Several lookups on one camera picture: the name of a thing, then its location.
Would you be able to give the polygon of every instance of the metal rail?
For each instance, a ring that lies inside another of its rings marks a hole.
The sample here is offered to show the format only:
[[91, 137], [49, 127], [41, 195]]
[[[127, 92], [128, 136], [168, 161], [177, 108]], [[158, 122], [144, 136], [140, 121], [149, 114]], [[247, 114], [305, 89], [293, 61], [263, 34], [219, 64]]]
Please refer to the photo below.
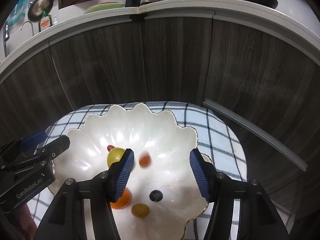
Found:
[[231, 110], [217, 104], [216, 102], [205, 98], [203, 101], [203, 105], [207, 108], [212, 109], [213, 111], [222, 114], [226, 118], [232, 120], [233, 122], [241, 125], [249, 132], [253, 133], [254, 135], [258, 136], [260, 139], [268, 143], [278, 152], [283, 154], [287, 159], [292, 161], [295, 165], [297, 165], [301, 170], [306, 171], [308, 168], [308, 164], [302, 160], [298, 155], [296, 155], [292, 150], [290, 150], [287, 146], [283, 143], [279, 142], [276, 138], [272, 137], [270, 134], [256, 126], [255, 124], [249, 122], [248, 120], [244, 119], [243, 117], [239, 116], [238, 114], [232, 112]]

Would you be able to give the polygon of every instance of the white bowl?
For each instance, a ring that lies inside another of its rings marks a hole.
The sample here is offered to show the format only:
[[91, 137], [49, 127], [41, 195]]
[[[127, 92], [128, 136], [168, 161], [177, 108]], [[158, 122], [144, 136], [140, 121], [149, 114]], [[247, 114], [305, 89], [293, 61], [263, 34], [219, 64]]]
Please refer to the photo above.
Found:
[[[69, 130], [67, 136], [69, 149], [53, 161], [56, 180], [50, 190], [54, 194], [67, 178], [88, 180], [107, 170], [108, 145], [134, 151], [135, 166], [127, 184], [131, 203], [112, 209], [121, 240], [180, 240], [187, 223], [207, 208], [189, 164], [190, 151], [197, 147], [196, 130], [180, 127], [171, 111], [155, 114], [142, 103], [132, 110], [113, 105], [103, 116], [89, 114], [84, 127]], [[138, 158], [145, 151], [152, 162], [141, 168]], [[159, 202], [149, 198], [155, 189], [163, 193]], [[149, 215], [134, 217], [131, 208], [136, 203], [146, 204]], [[91, 240], [94, 234], [88, 202], [85, 213]]]

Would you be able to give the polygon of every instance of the lemon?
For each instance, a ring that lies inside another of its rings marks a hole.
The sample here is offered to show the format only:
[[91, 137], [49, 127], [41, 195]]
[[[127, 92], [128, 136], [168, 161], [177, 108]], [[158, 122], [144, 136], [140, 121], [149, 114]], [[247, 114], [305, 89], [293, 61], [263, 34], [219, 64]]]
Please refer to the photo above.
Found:
[[125, 152], [125, 149], [118, 148], [118, 147], [113, 148], [109, 152], [108, 157], [107, 157], [108, 167], [110, 168], [112, 163], [120, 161], [120, 159], [121, 159], [122, 155], [124, 154], [124, 152]]

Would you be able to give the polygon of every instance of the green plate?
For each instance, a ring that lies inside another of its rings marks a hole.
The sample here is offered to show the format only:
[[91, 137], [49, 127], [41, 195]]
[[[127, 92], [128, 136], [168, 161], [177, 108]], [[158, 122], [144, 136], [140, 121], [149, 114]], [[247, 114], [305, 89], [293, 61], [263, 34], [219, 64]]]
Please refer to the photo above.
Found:
[[89, 8], [84, 14], [122, 7], [124, 7], [124, 3], [97, 4]]

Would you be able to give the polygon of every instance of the table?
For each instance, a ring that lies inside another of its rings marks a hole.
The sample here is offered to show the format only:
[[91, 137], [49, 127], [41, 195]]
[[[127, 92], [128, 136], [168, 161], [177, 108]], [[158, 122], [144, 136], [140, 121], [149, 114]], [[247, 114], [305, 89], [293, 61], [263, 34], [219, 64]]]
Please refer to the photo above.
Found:
[[[122, 104], [125, 109], [132, 109], [137, 103]], [[243, 149], [233, 131], [210, 110], [200, 106], [180, 102], [145, 102], [154, 112], [170, 110], [176, 117], [181, 127], [191, 126], [198, 133], [198, 149], [200, 152], [211, 156], [212, 162], [217, 171], [222, 171], [232, 179], [247, 181], [247, 166]], [[69, 129], [81, 128], [85, 118], [90, 113], [104, 115], [111, 105], [85, 106], [73, 111], [56, 123], [51, 125], [46, 133], [47, 140], [39, 145], [50, 143], [54, 139], [67, 133]], [[51, 203], [53, 195], [48, 188], [39, 193], [28, 202], [32, 217], [39, 225], [47, 207]], [[212, 212], [213, 203], [209, 204], [207, 210], [198, 218], [192, 220], [186, 229], [186, 240], [203, 239], [209, 218]], [[236, 240], [239, 224], [240, 201], [234, 201], [233, 219], [230, 238]]]

